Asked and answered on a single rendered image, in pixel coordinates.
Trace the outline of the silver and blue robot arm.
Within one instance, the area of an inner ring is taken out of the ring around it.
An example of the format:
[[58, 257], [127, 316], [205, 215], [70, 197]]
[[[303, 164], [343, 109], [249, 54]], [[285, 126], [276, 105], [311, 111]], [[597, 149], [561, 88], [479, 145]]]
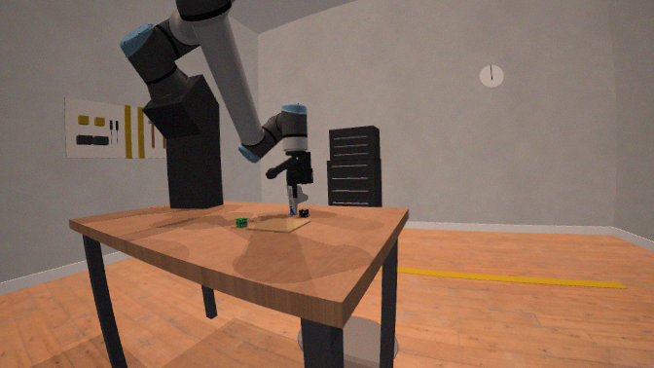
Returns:
[[261, 126], [228, 17], [235, 1], [175, 0], [178, 10], [169, 19], [156, 26], [139, 26], [122, 39], [120, 47], [147, 85], [152, 101], [164, 104], [192, 85], [174, 61], [200, 45], [241, 138], [239, 152], [255, 164], [281, 139], [283, 151], [306, 151], [305, 105], [283, 104], [282, 114]]

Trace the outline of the green die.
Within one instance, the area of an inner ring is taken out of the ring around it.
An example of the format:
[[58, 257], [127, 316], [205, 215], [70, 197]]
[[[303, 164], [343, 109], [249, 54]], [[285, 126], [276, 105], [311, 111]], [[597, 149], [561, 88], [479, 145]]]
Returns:
[[237, 218], [236, 219], [236, 226], [239, 228], [247, 227], [247, 218]]

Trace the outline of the tan mat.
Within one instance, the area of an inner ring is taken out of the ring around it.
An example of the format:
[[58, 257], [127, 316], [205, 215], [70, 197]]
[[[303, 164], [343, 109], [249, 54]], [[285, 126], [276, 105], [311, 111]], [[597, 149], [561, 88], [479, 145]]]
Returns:
[[310, 221], [311, 220], [272, 218], [247, 227], [245, 230], [291, 233]]

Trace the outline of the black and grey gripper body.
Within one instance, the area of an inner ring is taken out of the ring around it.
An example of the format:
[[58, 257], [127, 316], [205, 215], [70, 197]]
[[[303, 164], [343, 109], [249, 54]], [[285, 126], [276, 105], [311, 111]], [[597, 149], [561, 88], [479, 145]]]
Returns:
[[[294, 175], [297, 184], [313, 183], [313, 173], [311, 168], [310, 152], [306, 151], [287, 151], [286, 156], [292, 156], [296, 159], [296, 163], [286, 168], [286, 180], [291, 186], [292, 176]], [[296, 169], [302, 168], [302, 169]]]

